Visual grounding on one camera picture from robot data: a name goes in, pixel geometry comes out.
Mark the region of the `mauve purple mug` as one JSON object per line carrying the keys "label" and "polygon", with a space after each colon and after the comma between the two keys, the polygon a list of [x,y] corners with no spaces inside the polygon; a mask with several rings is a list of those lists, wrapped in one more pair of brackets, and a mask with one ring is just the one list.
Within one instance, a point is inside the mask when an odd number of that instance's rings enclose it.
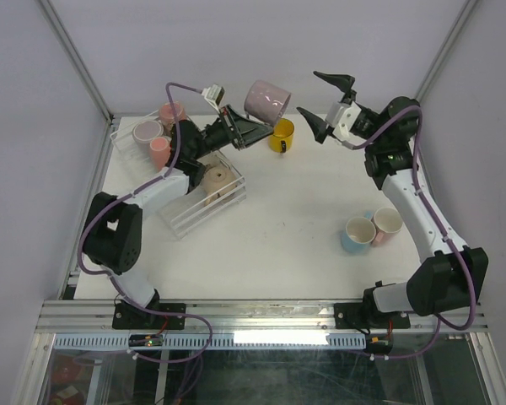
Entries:
{"label": "mauve purple mug", "polygon": [[256,80],[245,97],[244,110],[260,122],[275,127],[287,110],[291,93],[264,80]]}

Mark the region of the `yellow glass cup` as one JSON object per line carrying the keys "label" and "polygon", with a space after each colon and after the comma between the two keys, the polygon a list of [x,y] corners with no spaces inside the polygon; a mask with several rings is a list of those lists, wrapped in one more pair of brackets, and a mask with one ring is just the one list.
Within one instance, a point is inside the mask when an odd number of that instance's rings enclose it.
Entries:
{"label": "yellow glass cup", "polygon": [[268,145],[273,152],[287,153],[293,144],[294,124],[285,118],[281,118],[274,127],[273,134],[268,138]]}

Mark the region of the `beige stoneware mug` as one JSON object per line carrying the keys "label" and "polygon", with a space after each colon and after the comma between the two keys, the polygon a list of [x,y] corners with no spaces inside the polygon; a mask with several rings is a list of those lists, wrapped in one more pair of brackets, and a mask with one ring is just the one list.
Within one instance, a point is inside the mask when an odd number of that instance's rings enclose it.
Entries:
{"label": "beige stoneware mug", "polygon": [[236,186],[236,176],[231,169],[224,165],[211,167],[202,179],[202,188],[207,194],[204,205],[233,192]]}

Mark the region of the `clear acrylic dish rack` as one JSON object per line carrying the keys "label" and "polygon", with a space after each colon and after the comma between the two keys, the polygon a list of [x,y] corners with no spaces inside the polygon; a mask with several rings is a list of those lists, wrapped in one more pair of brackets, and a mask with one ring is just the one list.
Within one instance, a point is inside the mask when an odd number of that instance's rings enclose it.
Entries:
{"label": "clear acrylic dish rack", "polygon": [[[148,152],[136,144],[132,135],[137,124],[155,119],[154,113],[120,119],[116,130],[110,134],[112,152],[103,185],[105,192],[120,197],[157,175]],[[245,177],[221,151],[201,158],[201,163],[208,169],[226,168],[233,175],[230,189],[223,189],[222,195],[207,194],[203,186],[198,186],[185,196],[169,202],[146,220],[160,225],[177,240],[246,198]]]}

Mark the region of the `pink patterned mug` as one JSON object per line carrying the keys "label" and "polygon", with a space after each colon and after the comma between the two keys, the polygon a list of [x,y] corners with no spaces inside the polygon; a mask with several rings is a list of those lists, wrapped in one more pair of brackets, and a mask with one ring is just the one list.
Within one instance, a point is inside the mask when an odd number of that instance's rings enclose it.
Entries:
{"label": "pink patterned mug", "polygon": [[172,128],[176,122],[187,118],[185,108],[179,101],[162,105],[158,115],[161,123],[167,128]]}

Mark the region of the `pink mug white inside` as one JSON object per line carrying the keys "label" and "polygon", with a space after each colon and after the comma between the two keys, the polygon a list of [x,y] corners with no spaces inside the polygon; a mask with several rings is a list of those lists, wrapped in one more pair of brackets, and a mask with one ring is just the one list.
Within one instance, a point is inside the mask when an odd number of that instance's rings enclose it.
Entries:
{"label": "pink mug white inside", "polygon": [[157,172],[160,172],[170,159],[170,142],[165,137],[157,137],[149,144],[149,156]]}

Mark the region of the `lavender mug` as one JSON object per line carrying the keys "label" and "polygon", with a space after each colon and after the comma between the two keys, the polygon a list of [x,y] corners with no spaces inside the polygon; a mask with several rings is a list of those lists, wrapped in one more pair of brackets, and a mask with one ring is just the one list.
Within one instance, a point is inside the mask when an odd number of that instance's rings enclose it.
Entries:
{"label": "lavender mug", "polygon": [[164,135],[164,127],[158,121],[139,122],[132,130],[132,137],[138,145],[149,145],[155,138]]}

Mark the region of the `light blue mug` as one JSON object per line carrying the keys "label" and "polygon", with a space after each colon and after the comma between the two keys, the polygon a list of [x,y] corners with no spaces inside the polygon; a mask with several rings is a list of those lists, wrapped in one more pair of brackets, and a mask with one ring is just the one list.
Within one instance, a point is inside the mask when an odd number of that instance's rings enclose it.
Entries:
{"label": "light blue mug", "polygon": [[367,212],[364,216],[350,218],[342,232],[342,248],[352,255],[363,254],[370,247],[376,233],[372,212]]}

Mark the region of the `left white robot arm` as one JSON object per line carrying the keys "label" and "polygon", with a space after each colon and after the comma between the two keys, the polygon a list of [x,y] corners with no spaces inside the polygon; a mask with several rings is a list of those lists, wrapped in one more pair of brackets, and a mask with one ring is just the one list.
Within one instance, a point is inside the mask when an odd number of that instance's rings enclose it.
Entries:
{"label": "left white robot arm", "polygon": [[97,268],[85,268],[85,273],[110,279],[132,306],[130,317],[140,327],[152,327],[160,315],[157,289],[136,269],[144,221],[169,205],[183,203],[197,189],[204,197],[185,210],[194,219],[234,199],[242,192],[242,183],[215,154],[227,145],[249,148],[271,136],[277,122],[253,112],[241,115],[230,105],[219,108],[216,120],[204,128],[188,118],[175,121],[171,133],[161,138],[170,153],[161,169],[122,197],[106,192],[93,197],[79,242],[78,264],[83,266],[88,258]]}

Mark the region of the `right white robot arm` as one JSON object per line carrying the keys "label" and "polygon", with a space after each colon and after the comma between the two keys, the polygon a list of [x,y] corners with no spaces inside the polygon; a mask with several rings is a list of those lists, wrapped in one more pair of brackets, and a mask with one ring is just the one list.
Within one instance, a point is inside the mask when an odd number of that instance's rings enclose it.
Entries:
{"label": "right white robot arm", "polygon": [[368,176],[400,214],[420,260],[406,282],[366,289],[361,319],[378,327],[392,314],[413,312],[465,331],[475,320],[489,261],[483,248],[470,247],[457,234],[429,193],[418,162],[423,124],[419,102],[398,96],[375,112],[356,101],[353,76],[314,75],[342,94],[324,118],[298,109],[315,141],[333,138],[347,149],[364,152]]}

